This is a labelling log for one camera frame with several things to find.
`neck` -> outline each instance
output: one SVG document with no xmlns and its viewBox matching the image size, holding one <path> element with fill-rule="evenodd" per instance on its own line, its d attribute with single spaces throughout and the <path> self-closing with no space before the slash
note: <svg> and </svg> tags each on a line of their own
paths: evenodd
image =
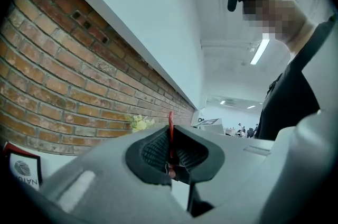
<svg viewBox="0 0 338 224">
<path fill-rule="evenodd" d="M 290 52 L 290 61 L 300 52 L 300 50 L 306 45 L 306 43 L 311 38 L 318 24 L 312 23 L 309 20 L 306 20 L 298 32 L 290 38 L 289 41 L 285 42 L 285 46 Z"/>
</svg>

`white ceiling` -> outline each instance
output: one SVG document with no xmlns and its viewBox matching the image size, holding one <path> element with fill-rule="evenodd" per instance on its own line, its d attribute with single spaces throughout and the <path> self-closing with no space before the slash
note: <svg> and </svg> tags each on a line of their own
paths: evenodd
<svg viewBox="0 0 338 224">
<path fill-rule="evenodd" d="M 210 95 L 207 98 L 207 102 L 219 104 L 222 107 L 233 108 L 236 110 L 242 110 L 242 111 L 250 112 L 250 113 L 260 113 L 262 111 L 262 104 L 259 101 Z"/>
<path fill-rule="evenodd" d="M 228 0 L 194 1 L 201 27 L 205 74 L 212 77 L 209 80 L 222 79 L 232 83 L 252 84 L 260 86 L 265 92 L 287 65 L 289 53 L 286 47 L 271 40 L 258 63 L 252 66 L 250 61 L 261 42 L 262 34 L 243 20 L 241 3 L 234 12 L 229 12 Z M 298 2 L 301 8 L 312 18 L 317 18 L 318 22 L 328 17 L 326 12 L 317 9 L 317 5 L 327 5 L 323 0 Z"/>
</svg>

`brick wall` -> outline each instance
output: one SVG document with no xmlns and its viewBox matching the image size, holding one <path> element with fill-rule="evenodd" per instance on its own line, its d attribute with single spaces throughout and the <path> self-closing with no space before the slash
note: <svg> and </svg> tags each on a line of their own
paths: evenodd
<svg viewBox="0 0 338 224">
<path fill-rule="evenodd" d="M 13 0 L 0 34 L 1 138 L 80 154 L 129 134 L 125 114 L 159 125 L 194 109 L 84 0 Z"/>
</svg>

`white wall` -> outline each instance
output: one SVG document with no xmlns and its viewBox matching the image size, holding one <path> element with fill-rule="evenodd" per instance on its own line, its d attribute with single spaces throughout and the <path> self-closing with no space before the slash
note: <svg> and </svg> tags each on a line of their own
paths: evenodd
<svg viewBox="0 0 338 224">
<path fill-rule="evenodd" d="M 204 110 L 204 119 L 222 118 L 223 127 L 239 129 L 238 124 L 242 126 L 255 129 L 256 124 L 259 123 L 258 113 L 251 113 L 248 111 L 236 110 L 234 108 L 223 107 L 220 104 L 207 103 Z"/>
<path fill-rule="evenodd" d="M 193 0 L 87 0 L 179 93 L 199 108 L 200 27 Z"/>
</svg>

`person in background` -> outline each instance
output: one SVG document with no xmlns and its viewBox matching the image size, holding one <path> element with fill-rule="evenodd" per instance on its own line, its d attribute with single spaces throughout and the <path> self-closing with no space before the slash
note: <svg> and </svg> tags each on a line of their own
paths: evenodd
<svg viewBox="0 0 338 224">
<path fill-rule="evenodd" d="M 239 123 L 238 126 L 240 127 L 239 130 L 237 131 L 238 133 L 241 133 L 243 131 L 243 127 L 242 127 L 242 124 Z"/>
<path fill-rule="evenodd" d="M 296 126 L 319 110 L 302 70 L 322 46 L 334 22 L 310 21 L 297 0 L 242 1 L 250 25 L 260 27 L 262 33 L 282 42 L 290 52 L 285 71 L 269 86 L 256 130 L 259 139 L 274 141 L 281 129 Z"/>
</svg>

